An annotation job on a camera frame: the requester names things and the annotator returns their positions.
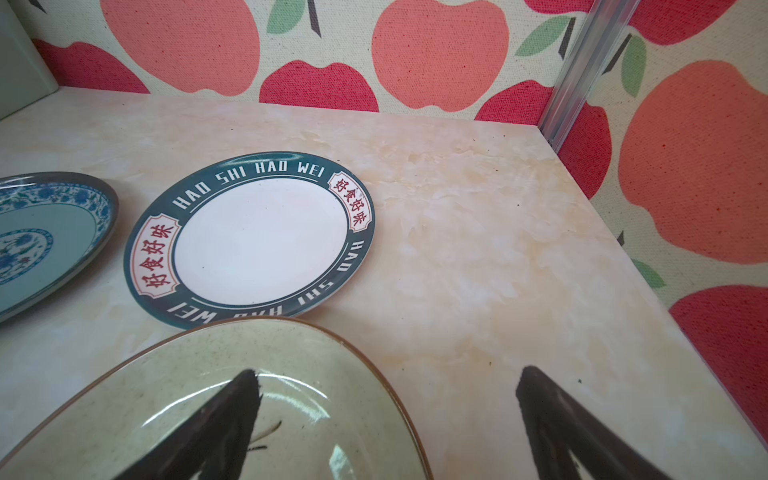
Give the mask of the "blue floral pattern plate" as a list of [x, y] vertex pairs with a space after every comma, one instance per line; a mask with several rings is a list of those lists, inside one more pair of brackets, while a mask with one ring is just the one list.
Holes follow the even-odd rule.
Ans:
[[111, 238], [119, 199], [75, 172], [1, 179], [1, 320], [32, 307], [88, 266]]

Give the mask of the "right aluminium frame post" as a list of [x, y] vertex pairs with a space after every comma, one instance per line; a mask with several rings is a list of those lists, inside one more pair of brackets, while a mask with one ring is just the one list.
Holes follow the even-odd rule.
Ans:
[[540, 132], [554, 151], [561, 149], [639, 4], [639, 0], [593, 3], [538, 123]]

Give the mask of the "green rim text plate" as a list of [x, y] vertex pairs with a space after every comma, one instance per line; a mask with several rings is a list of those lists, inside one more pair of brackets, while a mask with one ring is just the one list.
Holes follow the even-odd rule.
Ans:
[[352, 278], [375, 227], [373, 198], [345, 166], [302, 152], [251, 153], [159, 195], [129, 236], [124, 273], [148, 314], [181, 329], [295, 317]]

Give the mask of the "beige speckled ceramic plate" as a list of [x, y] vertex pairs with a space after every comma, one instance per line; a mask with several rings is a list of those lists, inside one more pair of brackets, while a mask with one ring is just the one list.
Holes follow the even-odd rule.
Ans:
[[428, 479], [424, 448], [381, 372], [340, 336], [282, 318], [171, 337], [81, 391], [1, 463], [5, 479], [112, 479], [241, 371], [261, 402], [245, 479]]

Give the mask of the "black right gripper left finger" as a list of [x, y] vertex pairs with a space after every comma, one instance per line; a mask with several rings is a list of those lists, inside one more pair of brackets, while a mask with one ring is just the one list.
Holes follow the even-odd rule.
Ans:
[[262, 395], [258, 375], [241, 371], [120, 479], [237, 479]]

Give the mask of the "light green plastic bin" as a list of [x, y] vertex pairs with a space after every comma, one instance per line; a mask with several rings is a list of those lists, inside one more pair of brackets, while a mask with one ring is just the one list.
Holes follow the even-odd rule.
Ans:
[[8, 1], [1, 0], [1, 118], [52, 94], [59, 85]]

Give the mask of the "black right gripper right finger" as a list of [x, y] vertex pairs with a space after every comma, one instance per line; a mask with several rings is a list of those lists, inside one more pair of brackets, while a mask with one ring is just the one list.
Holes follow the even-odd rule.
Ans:
[[536, 366], [516, 388], [532, 457], [541, 479], [666, 479]]

